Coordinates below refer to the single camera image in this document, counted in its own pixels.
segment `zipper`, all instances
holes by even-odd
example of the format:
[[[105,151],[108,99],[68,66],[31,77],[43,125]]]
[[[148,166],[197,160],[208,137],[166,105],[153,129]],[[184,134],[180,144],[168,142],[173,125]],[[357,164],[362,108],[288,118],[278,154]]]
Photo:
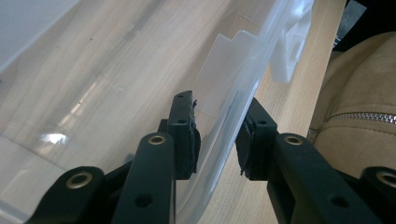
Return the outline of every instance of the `zipper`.
[[[359,112],[359,113],[345,113],[332,116],[330,120],[339,119],[366,119],[385,122],[389,124],[396,124],[396,116],[391,114],[380,114],[380,113],[370,113],[370,112]]]

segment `fabric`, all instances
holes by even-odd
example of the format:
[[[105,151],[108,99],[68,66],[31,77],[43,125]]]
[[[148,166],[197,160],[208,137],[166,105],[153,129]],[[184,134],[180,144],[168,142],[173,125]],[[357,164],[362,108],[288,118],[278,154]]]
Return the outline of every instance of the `fabric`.
[[[363,41],[329,63],[308,135],[337,170],[360,176],[369,166],[396,169],[396,124],[329,120],[345,113],[396,116],[396,33]]]

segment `black metal bracket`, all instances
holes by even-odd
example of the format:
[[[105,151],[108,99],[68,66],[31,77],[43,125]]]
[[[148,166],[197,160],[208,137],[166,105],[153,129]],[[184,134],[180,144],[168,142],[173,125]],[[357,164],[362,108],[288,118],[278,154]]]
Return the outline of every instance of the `black metal bracket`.
[[[371,167],[359,180],[335,171],[304,137],[278,134],[255,99],[236,149],[246,177],[268,181],[279,223],[394,223],[396,171]]]
[[[107,175],[78,167],[47,191],[28,223],[175,223],[176,180],[196,170],[200,137],[191,91],[142,138],[134,161]],[[305,138],[279,134],[253,99],[235,141],[242,173],[268,181],[280,223],[394,223],[396,171],[367,168],[360,179],[334,170]]]
[[[63,174],[27,223],[175,223],[176,180],[196,172],[201,145],[195,105],[191,91],[177,94],[159,131],[109,174],[96,167]]]

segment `screw hole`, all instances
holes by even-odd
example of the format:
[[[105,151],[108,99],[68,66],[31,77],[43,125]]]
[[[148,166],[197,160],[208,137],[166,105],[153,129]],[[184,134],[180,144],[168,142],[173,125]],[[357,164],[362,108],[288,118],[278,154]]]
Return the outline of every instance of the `screw hole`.
[[[80,189],[89,184],[91,180],[92,174],[88,172],[80,172],[78,174],[72,175],[69,179],[67,179],[66,186],[69,189]]]
[[[396,175],[380,171],[376,173],[376,177],[384,184],[396,188]]]
[[[159,145],[165,142],[165,138],[159,135],[156,136],[152,136],[150,137],[150,139],[148,140],[148,142],[152,145]]]
[[[303,143],[302,140],[300,140],[299,138],[294,137],[294,136],[286,136],[285,137],[285,142],[287,142],[287,143],[289,143],[291,145],[295,145],[295,146],[299,146],[299,145],[301,145]]]
[[[335,206],[338,206],[338,207],[342,207],[342,208],[349,207],[348,201],[341,196],[332,196],[330,198],[330,202],[332,202],[332,204],[334,204]]]
[[[136,204],[136,206],[140,207],[140,208],[145,208],[150,206],[152,203],[154,202],[154,200],[152,199],[151,194],[140,194],[139,196],[137,196],[134,199],[134,204]]]

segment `light wood surface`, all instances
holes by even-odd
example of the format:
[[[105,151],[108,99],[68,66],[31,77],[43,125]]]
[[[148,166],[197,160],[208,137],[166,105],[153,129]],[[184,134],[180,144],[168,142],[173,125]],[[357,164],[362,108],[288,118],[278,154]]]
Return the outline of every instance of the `light wood surface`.
[[[109,172],[130,160],[172,97],[191,89],[216,35],[258,32],[246,15],[260,3],[80,2],[0,73],[2,201],[23,218],[62,172]],[[256,97],[281,132],[306,134],[344,3],[316,1],[290,84],[267,69]],[[239,175],[233,150],[201,223],[268,222],[276,220],[265,184]]]
[[[316,0],[306,47],[291,83],[275,83],[267,69],[255,97],[280,133],[306,136],[346,1]],[[265,182],[239,175],[236,150],[227,160],[199,223],[277,223]]]

